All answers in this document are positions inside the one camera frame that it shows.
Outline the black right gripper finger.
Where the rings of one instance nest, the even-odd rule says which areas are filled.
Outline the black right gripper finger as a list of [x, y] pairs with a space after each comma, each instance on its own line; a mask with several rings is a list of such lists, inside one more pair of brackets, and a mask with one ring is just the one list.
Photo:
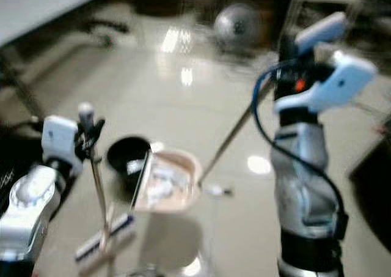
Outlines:
[[282, 35], [277, 43], [280, 70], [299, 70], [299, 47], [293, 35]]

